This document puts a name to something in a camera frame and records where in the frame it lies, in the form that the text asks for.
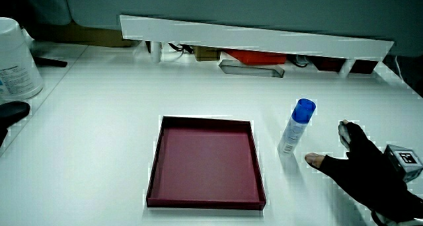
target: red object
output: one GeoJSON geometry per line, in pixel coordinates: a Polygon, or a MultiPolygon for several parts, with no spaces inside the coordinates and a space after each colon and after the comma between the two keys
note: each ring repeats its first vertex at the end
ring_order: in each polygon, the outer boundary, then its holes
{"type": "Polygon", "coordinates": [[[228,49],[223,51],[246,65],[276,65],[286,61],[286,54],[228,49]]]}
{"type": "Polygon", "coordinates": [[[263,210],[250,122],[163,117],[148,207],[263,210]]]}

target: gray wall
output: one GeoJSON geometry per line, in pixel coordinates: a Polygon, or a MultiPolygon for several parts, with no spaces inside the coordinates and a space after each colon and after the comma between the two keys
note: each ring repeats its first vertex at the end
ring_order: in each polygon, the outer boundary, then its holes
{"type": "Polygon", "coordinates": [[[393,40],[423,54],[423,0],[67,0],[80,25],[120,29],[118,15],[393,40]]]}

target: white table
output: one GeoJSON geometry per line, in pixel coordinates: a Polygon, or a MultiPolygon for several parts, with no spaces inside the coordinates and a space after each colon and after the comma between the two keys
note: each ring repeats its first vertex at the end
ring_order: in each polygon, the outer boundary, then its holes
{"type": "MultiPolygon", "coordinates": [[[[60,53],[74,61],[61,74],[44,67],[48,88],[9,130],[16,137],[2,146],[0,225],[375,225],[304,155],[345,157],[337,126],[347,119],[381,150],[392,143],[423,157],[423,101],[382,63],[372,75],[346,79],[286,63],[285,77],[277,79],[226,75],[215,61],[188,54],[164,52],[161,63],[152,63],[144,45],[45,48],[44,57],[60,53]],[[67,57],[71,50],[81,55],[67,57]],[[295,157],[281,160],[276,146],[300,98],[317,109],[295,157]],[[164,115],[251,121],[263,212],[147,208],[164,115]]],[[[422,197],[421,176],[408,187],[422,197]]]]}

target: white container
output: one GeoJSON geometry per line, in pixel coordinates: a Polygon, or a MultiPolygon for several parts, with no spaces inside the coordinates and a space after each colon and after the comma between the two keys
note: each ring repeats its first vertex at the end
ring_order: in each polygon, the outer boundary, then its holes
{"type": "Polygon", "coordinates": [[[316,104],[313,101],[305,98],[298,100],[278,144],[279,154],[290,155],[293,152],[315,109],[316,104]]]}
{"type": "Polygon", "coordinates": [[[38,94],[42,78],[18,22],[0,18],[0,97],[24,100],[38,94]]]}
{"type": "Polygon", "coordinates": [[[284,134],[282,135],[281,141],[279,142],[279,153],[284,155],[292,153],[297,146],[299,139],[303,135],[305,127],[307,127],[307,124],[297,123],[291,117],[285,128],[284,134]]]}

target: container lid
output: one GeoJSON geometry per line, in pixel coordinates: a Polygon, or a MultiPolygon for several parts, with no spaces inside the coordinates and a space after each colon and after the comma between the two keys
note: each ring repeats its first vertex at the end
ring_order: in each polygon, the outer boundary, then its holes
{"type": "Polygon", "coordinates": [[[18,22],[0,17],[0,51],[11,50],[25,41],[18,22]]]}
{"type": "Polygon", "coordinates": [[[308,124],[315,109],[316,104],[313,101],[302,98],[292,112],[292,119],[300,124],[308,124]]]}

